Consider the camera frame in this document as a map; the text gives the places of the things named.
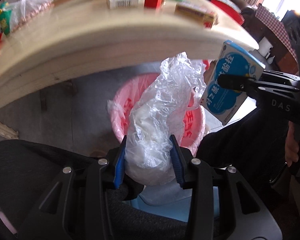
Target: gray floor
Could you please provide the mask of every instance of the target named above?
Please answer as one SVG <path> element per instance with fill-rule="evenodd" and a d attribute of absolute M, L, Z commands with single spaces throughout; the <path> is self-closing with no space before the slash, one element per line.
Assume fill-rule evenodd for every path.
<path fill-rule="evenodd" d="M 257 51 L 253 55 L 260 59 Z M 107 113 L 107 101 L 131 77 L 141 73 L 160 72 L 160 63 L 95 73 L 72 80 L 78 93 L 74 96 L 65 85 L 57 84 L 42 90 L 47 111 L 41 111 L 40 94 L 27 95 L 0 109 L 0 121 L 20 132 L 20 139 L 43 143 L 82 155 L 94 151 L 106 153 L 117 147 Z M 247 98 L 228 125 L 237 122 L 255 108 Z M 206 111 L 206 124 L 211 132 L 223 128 L 221 122 Z"/>

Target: white box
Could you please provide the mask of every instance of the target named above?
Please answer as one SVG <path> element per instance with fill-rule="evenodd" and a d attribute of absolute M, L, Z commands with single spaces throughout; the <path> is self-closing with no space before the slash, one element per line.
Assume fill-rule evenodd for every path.
<path fill-rule="evenodd" d="M 137 7 L 139 0 L 107 0 L 110 9 Z"/>
<path fill-rule="evenodd" d="M 217 79 L 221 74 L 253 77 L 259 79 L 265 65 L 232 41 L 223 43 L 219 60 L 214 67 L 201 105 L 226 125 L 247 98 L 245 92 L 223 89 Z"/>

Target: human hand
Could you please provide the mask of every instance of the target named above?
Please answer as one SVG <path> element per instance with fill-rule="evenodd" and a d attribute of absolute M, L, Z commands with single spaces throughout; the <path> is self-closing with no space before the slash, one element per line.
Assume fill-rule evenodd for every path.
<path fill-rule="evenodd" d="M 285 144 L 285 160 L 290 167 L 292 165 L 292 162 L 298 162 L 299 156 L 299 144 L 294 139 L 294 123 L 289 121 L 289 130 L 288 135 L 286 138 L 286 144 Z"/>

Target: wooden tabletop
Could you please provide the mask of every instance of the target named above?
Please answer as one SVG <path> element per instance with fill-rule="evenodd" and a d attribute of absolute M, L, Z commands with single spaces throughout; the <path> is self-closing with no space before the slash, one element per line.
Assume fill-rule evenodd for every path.
<path fill-rule="evenodd" d="M 29 93 L 94 72 L 161 61 L 185 51 L 192 59 L 218 58 L 232 40 L 247 50 L 257 42 L 207 0 L 188 0 L 218 13 L 206 29 L 174 15 L 176 3 L 161 10 L 109 10 L 106 0 L 55 0 L 0 44 L 0 108 Z"/>

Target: pink trash bin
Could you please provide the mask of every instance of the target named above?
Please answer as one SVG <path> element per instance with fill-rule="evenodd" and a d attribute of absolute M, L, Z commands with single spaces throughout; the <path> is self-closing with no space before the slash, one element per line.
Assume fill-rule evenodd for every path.
<path fill-rule="evenodd" d="M 139 101 L 145 89 L 150 86 L 159 73 L 149 73 L 136 76 L 128 80 L 114 96 L 114 105 L 120 105 L 123 109 L 114 107 L 110 111 L 110 121 L 115 136 L 119 142 L 122 142 L 124 135 L 127 134 L 129 126 L 129 114 L 134 104 Z M 194 103 L 193 97 L 189 106 Z M 202 106 L 195 110 L 186 111 L 185 132 L 181 140 L 181 146 L 188 148 L 192 155 L 195 156 L 197 148 L 203 138 L 205 128 L 205 113 Z"/>

